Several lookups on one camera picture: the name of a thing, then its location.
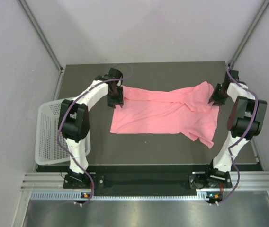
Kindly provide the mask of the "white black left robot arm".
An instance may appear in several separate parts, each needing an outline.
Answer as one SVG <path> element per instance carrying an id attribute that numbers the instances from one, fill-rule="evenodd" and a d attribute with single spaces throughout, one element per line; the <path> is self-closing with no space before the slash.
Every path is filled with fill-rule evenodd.
<path id="1" fill-rule="evenodd" d="M 65 176 L 64 188 L 89 188 L 94 182 L 87 172 L 85 139 L 90 132 L 89 111 L 103 97 L 107 105 L 115 108 L 123 106 L 123 74 L 110 68 L 108 74 L 97 76 L 92 84 L 72 100 L 61 103 L 57 143 L 70 156 L 70 167 Z"/>

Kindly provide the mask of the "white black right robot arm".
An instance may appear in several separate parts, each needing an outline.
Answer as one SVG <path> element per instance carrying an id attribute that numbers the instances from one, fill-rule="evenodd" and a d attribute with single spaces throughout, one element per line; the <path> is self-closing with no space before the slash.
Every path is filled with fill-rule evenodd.
<path id="1" fill-rule="evenodd" d="M 230 171 L 235 165 L 235 158 L 244 145 L 259 135 L 267 109 L 267 102 L 258 99 L 247 85 L 239 80 L 238 71 L 230 69 L 225 74 L 224 82 L 217 84 L 208 102 L 222 106 L 227 98 L 231 98 L 234 105 L 227 121 L 226 141 L 204 175 L 204 182 L 209 187 L 218 184 L 231 187 Z"/>

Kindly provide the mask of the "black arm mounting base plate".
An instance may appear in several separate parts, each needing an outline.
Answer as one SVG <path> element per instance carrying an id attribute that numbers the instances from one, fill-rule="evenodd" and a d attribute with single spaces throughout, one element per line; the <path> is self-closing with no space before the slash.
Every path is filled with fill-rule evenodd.
<path id="1" fill-rule="evenodd" d="M 89 166 L 86 173 L 67 170 L 64 189 L 92 189 L 95 196 L 182 196 L 197 189 L 231 189 L 229 172 L 211 165 Z"/>

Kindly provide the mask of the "pink t shirt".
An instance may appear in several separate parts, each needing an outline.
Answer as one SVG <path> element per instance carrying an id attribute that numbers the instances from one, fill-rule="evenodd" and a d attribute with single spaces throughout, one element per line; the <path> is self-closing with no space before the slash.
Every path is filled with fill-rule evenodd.
<path id="1" fill-rule="evenodd" d="M 123 87 L 124 105 L 113 113 L 115 134 L 179 134 L 214 145 L 219 107 L 209 103 L 214 88 L 204 81 L 169 92 Z"/>

